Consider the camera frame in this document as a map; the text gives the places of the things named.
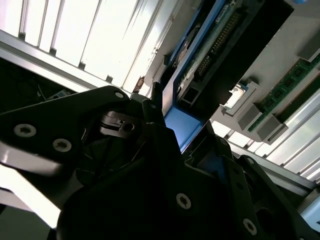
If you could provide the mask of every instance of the ram module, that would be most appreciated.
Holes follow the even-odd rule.
[[[252,132],[319,62],[320,54],[312,62],[300,58],[261,103],[256,104],[262,115],[249,127],[248,131]]]

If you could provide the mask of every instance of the cable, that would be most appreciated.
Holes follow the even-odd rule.
[[[41,96],[43,97],[43,100],[44,100],[44,101],[47,101],[47,98],[45,97],[44,93],[42,92],[39,83],[38,83],[37,85],[38,85],[39,92],[40,92]]]

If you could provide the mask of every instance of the metal frame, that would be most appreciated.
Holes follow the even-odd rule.
[[[112,84],[0,30],[0,58],[75,92]]]
[[[278,186],[283,187],[295,194],[306,197],[317,186],[315,182],[309,181],[273,162],[270,162],[247,149],[228,142],[231,151],[236,155],[247,155],[253,158],[266,172],[269,178]]]

